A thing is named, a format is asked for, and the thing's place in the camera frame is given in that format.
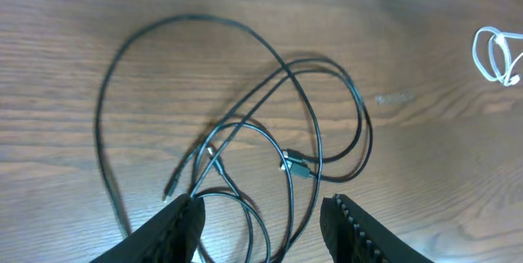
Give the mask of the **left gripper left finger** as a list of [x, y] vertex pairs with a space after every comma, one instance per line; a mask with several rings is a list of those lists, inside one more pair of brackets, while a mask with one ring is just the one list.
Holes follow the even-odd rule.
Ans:
[[178, 196], [138, 230], [95, 258], [95, 263], [188, 263], [205, 224], [205, 203]]

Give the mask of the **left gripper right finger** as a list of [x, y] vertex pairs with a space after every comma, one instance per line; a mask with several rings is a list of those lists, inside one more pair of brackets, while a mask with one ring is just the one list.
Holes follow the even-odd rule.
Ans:
[[345, 194], [323, 199], [320, 229], [337, 263], [431, 263]]

